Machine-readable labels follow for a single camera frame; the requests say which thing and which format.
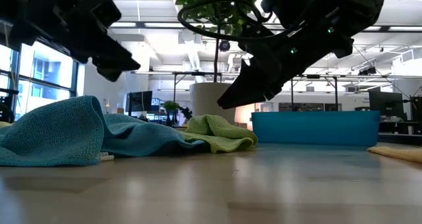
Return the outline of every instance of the teal towel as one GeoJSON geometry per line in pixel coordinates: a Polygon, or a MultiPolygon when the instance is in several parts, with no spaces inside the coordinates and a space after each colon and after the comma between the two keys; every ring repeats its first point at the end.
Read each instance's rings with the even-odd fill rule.
{"type": "Polygon", "coordinates": [[[0,165],[52,167],[95,165],[98,154],[142,157],[172,146],[193,148],[166,126],[126,115],[103,115],[92,96],[71,98],[35,109],[0,129],[0,165]]]}

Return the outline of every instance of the computer monitor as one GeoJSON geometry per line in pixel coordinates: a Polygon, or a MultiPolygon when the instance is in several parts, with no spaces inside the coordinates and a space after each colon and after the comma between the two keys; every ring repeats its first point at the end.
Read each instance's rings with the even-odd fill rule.
{"type": "Polygon", "coordinates": [[[151,111],[152,91],[128,93],[126,100],[126,112],[151,111]]]}
{"type": "Polygon", "coordinates": [[[401,93],[369,92],[369,104],[371,111],[380,111],[381,115],[405,119],[401,93]]]}

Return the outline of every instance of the blue container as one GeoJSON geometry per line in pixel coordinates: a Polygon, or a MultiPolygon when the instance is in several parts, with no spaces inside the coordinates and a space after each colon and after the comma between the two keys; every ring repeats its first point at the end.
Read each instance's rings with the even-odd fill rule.
{"type": "Polygon", "coordinates": [[[374,146],[379,111],[269,112],[252,114],[260,143],[374,146]]]}

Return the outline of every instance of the lime green cloth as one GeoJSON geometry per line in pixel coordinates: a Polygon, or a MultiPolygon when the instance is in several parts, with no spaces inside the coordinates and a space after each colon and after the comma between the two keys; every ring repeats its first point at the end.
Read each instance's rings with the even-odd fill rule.
{"type": "Polygon", "coordinates": [[[5,128],[7,126],[12,126],[12,124],[7,123],[7,122],[0,121],[0,128],[5,128]]]}
{"type": "Polygon", "coordinates": [[[183,135],[188,142],[203,140],[209,143],[213,154],[218,151],[246,150],[255,147],[258,142],[252,131],[231,125],[217,115],[193,117],[183,135]]]}

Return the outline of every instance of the potted plant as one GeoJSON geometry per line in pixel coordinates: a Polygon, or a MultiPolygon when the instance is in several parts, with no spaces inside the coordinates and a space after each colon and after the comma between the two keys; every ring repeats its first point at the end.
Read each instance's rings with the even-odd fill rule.
{"type": "MultiPolygon", "coordinates": [[[[176,5],[187,7],[196,5],[206,0],[176,0],[176,5]]],[[[252,10],[251,6],[236,4],[235,2],[220,2],[195,8],[183,15],[184,20],[201,23],[197,27],[205,30],[202,23],[211,23],[214,26],[207,29],[217,34],[239,35],[244,23],[242,15],[252,10]]],[[[193,84],[190,88],[193,115],[220,115],[230,123],[234,123],[235,109],[223,110],[217,104],[218,98],[230,87],[230,84],[217,83],[218,54],[220,40],[216,40],[214,57],[214,83],[193,84]]]]}
{"type": "Polygon", "coordinates": [[[173,101],[166,101],[163,107],[164,109],[166,109],[166,113],[167,113],[166,126],[173,126],[174,121],[175,121],[175,112],[179,108],[179,104],[173,101]],[[170,119],[170,113],[173,113],[173,120],[170,119]]]}

